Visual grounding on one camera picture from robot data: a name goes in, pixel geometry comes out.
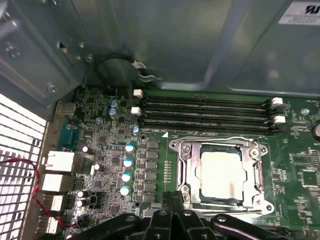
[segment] ventilation grille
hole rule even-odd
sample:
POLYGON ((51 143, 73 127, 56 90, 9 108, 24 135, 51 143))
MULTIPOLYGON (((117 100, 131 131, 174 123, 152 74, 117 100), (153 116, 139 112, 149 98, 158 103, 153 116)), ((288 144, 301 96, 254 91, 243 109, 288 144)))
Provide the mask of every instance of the ventilation grille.
MULTIPOLYGON (((0 162, 24 158, 38 163, 45 127, 45 120, 0 94, 0 162)), ((20 238, 34 179, 29 164, 0 164, 0 240, 20 238)))

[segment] black ram slot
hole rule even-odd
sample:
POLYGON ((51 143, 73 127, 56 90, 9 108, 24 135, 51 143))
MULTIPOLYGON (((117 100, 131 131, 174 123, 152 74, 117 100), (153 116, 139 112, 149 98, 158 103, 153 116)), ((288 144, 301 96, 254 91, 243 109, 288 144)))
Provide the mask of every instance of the black ram slot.
POLYGON ((192 116, 192 115, 155 115, 145 114, 142 116, 145 121, 162 120, 162 121, 185 121, 185 122, 198 122, 198 123, 212 123, 212 124, 237 124, 237 125, 256 125, 268 126, 270 122, 266 119, 250 119, 241 117, 214 117, 214 116, 192 116))
POLYGON ((146 96, 143 100, 145 103, 163 102, 172 104, 202 104, 202 105, 225 105, 244 108, 262 108, 264 109, 267 102, 251 102, 251 101, 231 101, 231 100, 216 100, 207 98, 187 98, 187 97, 167 97, 167 96, 146 96))
POLYGON ((201 131, 201 132, 217 132, 217 133, 233 133, 248 135, 270 135, 269 129, 242 128, 239 126, 211 126, 211 125, 194 125, 194 124, 176 124, 176 123, 158 123, 158 122, 142 122, 140 128, 150 129, 167 129, 180 131, 201 131))
POLYGON ((155 107, 142 107, 143 113, 158 113, 162 114, 174 114, 174 113, 190 113, 190 114, 210 114, 210 115, 239 115, 246 117, 257 117, 257 118, 265 118, 267 112, 265 111, 254 111, 247 109, 220 109, 220 108, 199 108, 199 107, 163 107, 163 106, 155 106, 155 107))

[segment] gray metal panel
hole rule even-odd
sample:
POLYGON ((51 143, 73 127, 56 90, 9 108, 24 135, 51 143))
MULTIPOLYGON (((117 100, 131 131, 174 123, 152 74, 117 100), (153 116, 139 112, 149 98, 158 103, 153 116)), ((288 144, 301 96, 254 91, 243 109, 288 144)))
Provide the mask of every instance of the gray metal panel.
POLYGON ((64 6, 71 4, 68 1, 54 3, 58 1, 11 0, 0 26, 1 33, 8 27, 13 29, 9 34, 0 34, 0 74, 43 107, 82 84, 85 72, 82 61, 71 64, 57 47, 63 42, 74 58, 84 55, 79 47, 81 38, 65 22, 68 18, 62 11, 74 9, 64 6), (49 85, 56 88, 54 93, 48 91, 49 85))
MULTIPOLYGON (((159 89, 318 96, 320 56, 305 46, 319 27, 278 24, 292 0, 72 2, 93 52, 133 54, 164 73, 159 89)), ((107 66, 111 83, 128 85, 131 66, 107 66)))

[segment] capacitor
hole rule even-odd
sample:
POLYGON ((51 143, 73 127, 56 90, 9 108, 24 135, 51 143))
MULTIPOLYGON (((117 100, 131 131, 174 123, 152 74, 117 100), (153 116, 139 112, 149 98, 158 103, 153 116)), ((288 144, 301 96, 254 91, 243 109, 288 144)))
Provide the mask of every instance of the capacitor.
POLYGON ((78 201, 76 201, 75 205, 76 205, 78 208, 81 208, 81 207, 87 206, 87 205, 88 205, 88 201, 85 200, 85 199, 78 200, 78 201))
POLYGON ((96 124, 102 124, 104 122, 103 118, 98 116, 96 119, 95 119, 95 123, 96 124))
POLYGON ((129 143, 129 144, 125 145, 124 149, 127 153, 133 153, 133 151, 135 150, 135 147, 129 143))
POLYGON ((120 189, 120 193, 121 193, 122 196, 127 196, 130 192, 131 192, 131 189, 128 186, 123 186, 120 189))
POLYGON ((137 136, 138 134, 139 134, 139 127, 137 127, 137 126, 134 126, 133 128, 132 128, 132 133, 133 133, 133 135, 135 135, 135 136, 137 136))
POLYGON ((82 148, 82 152, 89 154, 89 155, 93 155, 94 154, 94 150, 88 146, 84 146, 82 148))
POLYGON ((96 163, 96 164, 94 165, 94 170, 103 172, 103 171, 105 170, 105 166, 96 163))
POLYGON ((65 237, 65 239, 70 239, 70 238, 74 237, 74 236, 77 235, 77 234, 78 234, 78 233, 77 233, 76 231, 71 232, 70 234, 68 234, 68 235, 65 237))
POLYGON ((78 191, 76 194, 78 198, 87 198, 89 197, 89 192, 88 191, 78 191))
POLYGON ((123 166, 126 168, 130 168, 133 164, 134 162, 130 158, 123 160, 123 166))
POLYGON ((117 108, 119 107, 118 102, 117 102, 116 100, 111 100, 111 101, 109 102, 109 105, 110 105, 110 107, 113 108, 113 109, 117 109, 117 108))
POLYGON ((130 173, 125 172, 124 174, 122 174, 122 181, 124 181, 125 183, 131 181, 132 176, 130 173))
POLYGON ((117 117, 117 111, 112 107, 108 110, 109 117, 115 119, 117 117))

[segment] cpu socket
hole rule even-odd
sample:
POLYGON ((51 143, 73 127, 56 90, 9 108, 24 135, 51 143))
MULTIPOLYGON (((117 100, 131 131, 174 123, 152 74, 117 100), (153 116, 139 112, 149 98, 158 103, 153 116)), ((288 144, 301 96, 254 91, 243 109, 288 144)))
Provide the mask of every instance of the cpu socket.
POLYGON ((266 146, 244 137, 187 136, 169 147, 178 153, 177 189, 186 208, 250 218, 274 211, 263 185, 266 146))

